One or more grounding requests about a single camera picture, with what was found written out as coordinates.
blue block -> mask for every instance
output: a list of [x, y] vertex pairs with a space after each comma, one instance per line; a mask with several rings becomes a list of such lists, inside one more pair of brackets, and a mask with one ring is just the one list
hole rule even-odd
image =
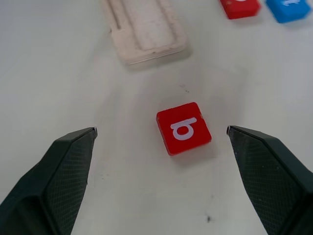
[[279, 23], [303, 19], [311, 11], [305, 0], [267, 0], [266, 4]]

white table surface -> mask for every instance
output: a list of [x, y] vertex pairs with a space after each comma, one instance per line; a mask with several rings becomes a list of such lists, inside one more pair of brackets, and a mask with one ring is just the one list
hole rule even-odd
[[[53, 140], [97, 126], [73, 235], [266, 234], [226, 127], [274, 135], [313, 170], [313, 18], [171, 2], [189, 51], [128, 67], [97, 0], [0, 1], [0, 201]], [[172, 159], [156, 114], [189, 101], [213, 141]]]

white letter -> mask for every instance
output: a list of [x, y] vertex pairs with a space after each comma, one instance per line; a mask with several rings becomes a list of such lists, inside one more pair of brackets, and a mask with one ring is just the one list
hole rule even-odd
[[[187, 139], [190, 139], [194, 134], [194, 129], [192, 128], [192, 126], [190, 124], [195, 123], [196, 121], [197, 121], [197, 119], [195, 117], [193, 117], [191, 119], [187, 119], [187, 120], [172, 124], [171, 129], [173, 129], [174, 137], [179, 141], [185, 141]], [[183, 126], [188, 128], [188, 132], [184, 135], [180, 135], [180, 134], [178, 134], [177, 130]]]

red cube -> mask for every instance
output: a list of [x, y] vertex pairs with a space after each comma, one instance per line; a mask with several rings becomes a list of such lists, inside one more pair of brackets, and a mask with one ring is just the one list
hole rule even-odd
[[256, 16], [261, 8], [257, 0], [221, 0], [229, 19]]
[[195, 102], [158, 112], [156, 121], [171, 156], [212, 140]]

